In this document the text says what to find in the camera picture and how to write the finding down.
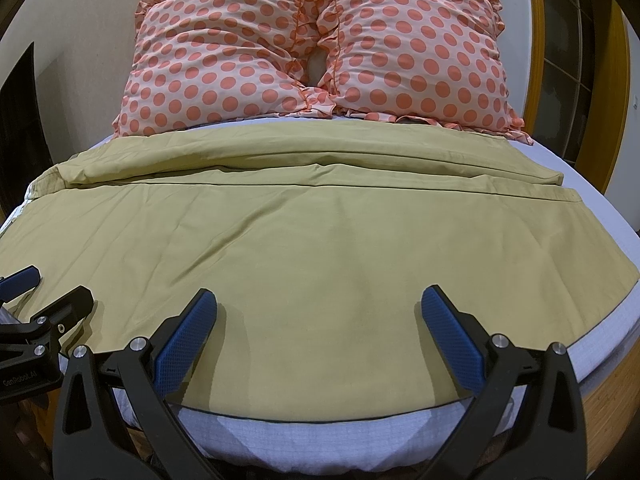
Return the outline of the left polka dot pillow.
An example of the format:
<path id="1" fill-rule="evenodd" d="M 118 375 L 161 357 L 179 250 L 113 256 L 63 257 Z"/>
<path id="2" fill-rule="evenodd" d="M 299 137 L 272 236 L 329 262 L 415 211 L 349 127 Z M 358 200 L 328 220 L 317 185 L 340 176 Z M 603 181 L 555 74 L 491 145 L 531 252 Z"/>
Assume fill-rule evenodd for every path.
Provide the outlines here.
<path id="1" fill-rule="evenodd" d="M 328 92 L 308 82 L 317 18 L 314 0 L 141 0 L 114 135 L 331 116 Z"/>

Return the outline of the polka dot pillow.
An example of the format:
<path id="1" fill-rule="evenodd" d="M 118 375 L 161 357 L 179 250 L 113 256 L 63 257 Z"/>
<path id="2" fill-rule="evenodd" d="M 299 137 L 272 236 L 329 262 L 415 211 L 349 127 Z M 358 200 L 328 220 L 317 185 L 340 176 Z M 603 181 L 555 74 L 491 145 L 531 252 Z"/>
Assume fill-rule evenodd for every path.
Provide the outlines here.
<path id="1" fill-rule="evenodd" d="M 141 0 L 114 135 L 331 116 L 328 92 L 308 82 L 317 18 L 314 0 Z"/>
<path id="2" fill-rule="evenodd" d="M 306 0 L 326 69 L 315 112 L 417 120 L 531 144 L 509 102 L 500 0 Z"/>

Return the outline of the wooden framed window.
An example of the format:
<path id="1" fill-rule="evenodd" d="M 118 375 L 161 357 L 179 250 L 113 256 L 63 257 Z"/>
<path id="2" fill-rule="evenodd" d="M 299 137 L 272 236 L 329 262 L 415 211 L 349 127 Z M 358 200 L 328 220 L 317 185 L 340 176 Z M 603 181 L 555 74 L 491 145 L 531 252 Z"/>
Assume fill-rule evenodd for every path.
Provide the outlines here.
<path id="1" fill-rule="evenodd" d="M 544 62 L 533 137 L 605 192 L 627 119 L 630 47 L 615 0 L 539 0 Z"/>

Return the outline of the right polka dot pillow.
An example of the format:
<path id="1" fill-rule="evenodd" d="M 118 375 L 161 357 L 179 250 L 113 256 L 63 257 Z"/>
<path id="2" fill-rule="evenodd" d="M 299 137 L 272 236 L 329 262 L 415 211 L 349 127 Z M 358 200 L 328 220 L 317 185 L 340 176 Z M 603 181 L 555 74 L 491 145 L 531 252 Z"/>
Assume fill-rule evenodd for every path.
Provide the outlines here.
<path id="1" fill-rule="evenodd" d="M 326 69 L 315 112 L 417 120 L 531 144 L 509 102 L 500 0 L 306 0 Z"/>

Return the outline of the wooden bed frame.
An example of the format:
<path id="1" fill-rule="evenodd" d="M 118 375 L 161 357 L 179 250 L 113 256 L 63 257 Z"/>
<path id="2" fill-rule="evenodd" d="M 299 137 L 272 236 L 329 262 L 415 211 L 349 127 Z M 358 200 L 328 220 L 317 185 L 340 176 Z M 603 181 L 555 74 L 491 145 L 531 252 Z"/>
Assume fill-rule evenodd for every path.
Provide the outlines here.
<path id="1" fill-rule="evenodd" d="M 584 400 L 587 472 L 595 471 L 613 452 L 639 408 L 639 341 L 615 370 Z"/>

